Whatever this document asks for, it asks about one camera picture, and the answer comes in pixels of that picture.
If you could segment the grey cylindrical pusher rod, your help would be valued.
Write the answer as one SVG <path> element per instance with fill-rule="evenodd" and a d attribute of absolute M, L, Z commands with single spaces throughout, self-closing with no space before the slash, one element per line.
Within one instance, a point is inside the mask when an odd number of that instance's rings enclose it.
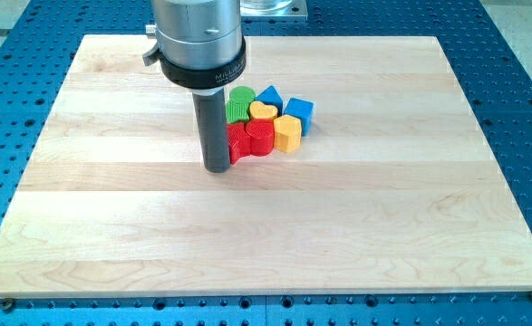
<path fill-rule="evenodd" d="M 224 90 L 192 92 L 205 168 L 222 173 L 230 167 Z"/>

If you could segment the black collar tool mount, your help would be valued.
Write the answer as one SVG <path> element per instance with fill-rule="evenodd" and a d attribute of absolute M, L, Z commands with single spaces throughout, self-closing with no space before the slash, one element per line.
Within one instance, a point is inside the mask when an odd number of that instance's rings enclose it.
<path fill-rule="evenodd" d="M 191 70 L 177 66 L 161 53 L 160 67 L 167 79 L 185 88 L 193 90 L 208 90 L 223 87 L 237 79 L 247 66 L 246 39 L 242 43 L 236 57 L 217 68 L 207 70 Z"/>

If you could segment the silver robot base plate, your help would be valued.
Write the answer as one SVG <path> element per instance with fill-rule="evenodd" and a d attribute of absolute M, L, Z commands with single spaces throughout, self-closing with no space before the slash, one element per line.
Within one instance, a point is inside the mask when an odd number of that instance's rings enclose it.
<path fill-rule="evenodd" d="M 241 15 L 248 21 L 306 21 L 306 0 L 241 0 Z"/>

